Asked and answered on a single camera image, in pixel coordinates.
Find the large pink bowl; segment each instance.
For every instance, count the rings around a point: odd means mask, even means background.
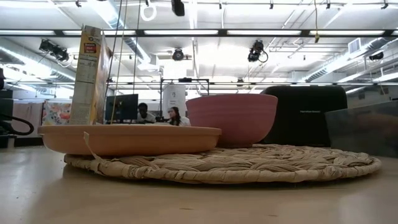
[[[192,126],[220,128],[219,147],[251,147],[274,124],[278,99],[270,95],[204,96],[187,101]]]

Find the air duct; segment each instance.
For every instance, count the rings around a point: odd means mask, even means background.
[[[122,18],[119,19],[119,13],[116,10],[114,1],[88,0],[88,2],[92,5],[93,9],[98,13],[98,15],[101,16],[103,20],[110,26],[110,28],[118,30],[128,29],[128,27],[124,25]],[[137,43],[135,38],[123,37],[123,41],[137,55],[140,63],[150,63],[150,57]]]
[[[41,55],[37,55],[36,53],[27,50],[15,43],[13,43],[10,40],[7,40],[5,38],[0,38],[0,50],[4,54],[9,55],[11,58],[17,58],[21,62],[23,62],[24,65],[27,66],[37,66],[39,68],[43,68],[43,70],[47,70],[52,74],[58,74],[62,77],[68,78],[70,80],[75,80],[75,72],[63,68],[60,65],[58,65],[55,62],[52,62],[51,60],[47,58],[43,58]]]
[[[300,81],[312,82],[321,76],[327,75],[339,68],[349,65],[350,63],[354,62],[353,59],[355,58],[367,57],[373,54],[383,46],[388,45],[395,40],[396,40],[395,38],[382,38],[382,37],[374,39],[370,41],[368,44],[362,46],[358,51],[355,51],[353,53],[346,52],[342,54],[340,57],[335,58],[332,62],[329,62],[326,65],[322,66],[322,68],[317,68],[309,71],[309,73]]]

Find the ceiling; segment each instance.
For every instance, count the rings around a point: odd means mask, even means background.
[[[152,0],[151,5],[156,7],[157,14],[151,21],[144,21],[139,14],[139,5],[141,3],[141,8],[145,7],[145,1],[110,1],[116,5],[117,11],[122,5],[121,18],[127,12],[125,28],[128,29],[314,29],[316,21],[315,6],[311,0],[273,0],[273,9],[269,9],[268,1],[260,0],[186,0],[183,1],[184,17],[174,15],[170,1]],[[329,9],[326,9],[328,1],[317,2],[319,29],[398,29],[398,0],[388,1],[389,7],[386,9],[381,9],[383,0],[331,0]],[[81,7],[77,7],[75,1],[69,0],[0,1],[0,29],[65,30],[80,29],[83,25],[109,29],[104,16],[101,17],[92,6],[94,0],[81,0],[80,4]],[[151,9],[146,9],[145,14],[150,16]],[[40,37],[0,38],[7,38],[24,49],[56,62],[39,50]],[[78,55],[80,38],[46,39],[67,48],[70,55]],[[269,54],[269,60],[262,65],[247,60],[249,48],[256,39],[264,42]],[[321,38],[315,44],[313,38],[196,37],[192,41],[191,37],[140,37],[137,42],[147,54],[158,56],[159,65],[165,67],[164,75],[171,77],[184,77],[186,70],[193,69],[193,60],[174,62],[170,59],[170,52],[178,47],[188,55],[193,55],[195,49],[199,78],[210,78],[214,82],[235,82],[237,78],[245,78],[247,82],[284,82],[292,78],[294,71],[313,70],[346,52],[352,40],[354,38]],[[129,57],[134,56],[134,52],[120,38],[116,39],[115,45],[114,38],[109,37],[106,41],[109,48],[115,49],[118,60],[114,60],[114,63],[121,62],[119,76],[132,78],[135,72],[137,82],[160,80],[158,71],[135,69],[134,60]],[[396,47],[385,51],[390,59],[396,57],[396,53]],[[62,65],[74,72],[76,63],[76,60],[71,59]],[[369,61],[366,66],[377,63],[381,62]],[[113,66],[113,77],[118,75],[117,68]],[[366,68],[363,60],[357,60],[336,72],[345,76]]]

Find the woven mat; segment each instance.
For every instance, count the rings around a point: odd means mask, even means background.
[[[199,154],[100,158],[66,155],[71,166],[123,179],[162,179],[190,184],[326,181],[358,177],[381,168],[379,159],[337,149],[254,145]]]

